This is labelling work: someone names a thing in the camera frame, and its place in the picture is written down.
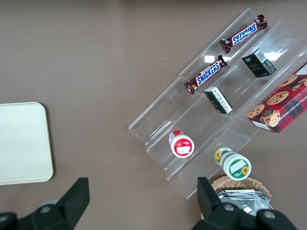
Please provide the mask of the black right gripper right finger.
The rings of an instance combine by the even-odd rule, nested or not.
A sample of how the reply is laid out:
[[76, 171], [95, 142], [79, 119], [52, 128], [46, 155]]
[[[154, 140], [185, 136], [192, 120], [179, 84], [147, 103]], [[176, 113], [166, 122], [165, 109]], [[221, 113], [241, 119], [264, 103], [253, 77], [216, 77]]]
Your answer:
[[252, 216], [231, 203], [218, 198], [206, 177], [198, 178], [198, 203], [203, 214], [194, 230], [296, 230], [282, 212], [261, 209]]

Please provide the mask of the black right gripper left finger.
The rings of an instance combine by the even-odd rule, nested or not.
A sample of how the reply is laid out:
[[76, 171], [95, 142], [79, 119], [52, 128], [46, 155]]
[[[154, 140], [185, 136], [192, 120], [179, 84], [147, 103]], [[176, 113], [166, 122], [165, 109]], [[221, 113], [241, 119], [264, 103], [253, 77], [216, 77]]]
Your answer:
[[72, 230], [90, 203], [89, 180], [77, 179], [55, 204], [46, 204], [18, 219], [13, 212], [0, 214], [2, 230]]

